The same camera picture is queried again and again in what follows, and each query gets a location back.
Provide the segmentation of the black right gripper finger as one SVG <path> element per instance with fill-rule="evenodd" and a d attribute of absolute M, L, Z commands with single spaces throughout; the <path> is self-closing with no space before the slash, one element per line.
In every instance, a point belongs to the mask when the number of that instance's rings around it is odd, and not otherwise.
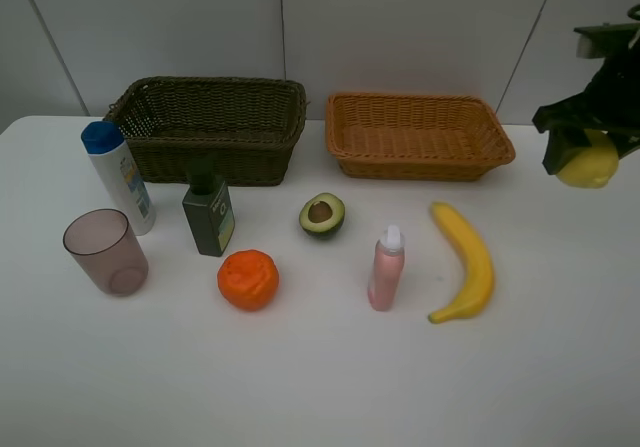
<path fill-rule="evenodd" d="M 581 149 L 590 146 L 582 129 L 554 128 L 549 131 L 543 166 L 549 175 L 558 174 Z"/>
<path fill-rule="evenodd" d="M 620 160 L 640 148 L 640 138 L 638 133 L 629 134 L 609 131 L 607 133 L 607 137 L 613 143 Z"/>

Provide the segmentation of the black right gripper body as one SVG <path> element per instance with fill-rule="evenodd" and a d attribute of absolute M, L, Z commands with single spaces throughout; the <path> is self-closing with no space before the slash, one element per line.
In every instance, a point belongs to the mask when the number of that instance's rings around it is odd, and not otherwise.
<path fill-rule="evenodd" d="M 584 90 L 540 107 L 533 117 L 540 133 L 569 142 L 587 142 L 591 132 L 613 132 L 635 142 L 639 137 L 639 53 L 607 58 Z"/>

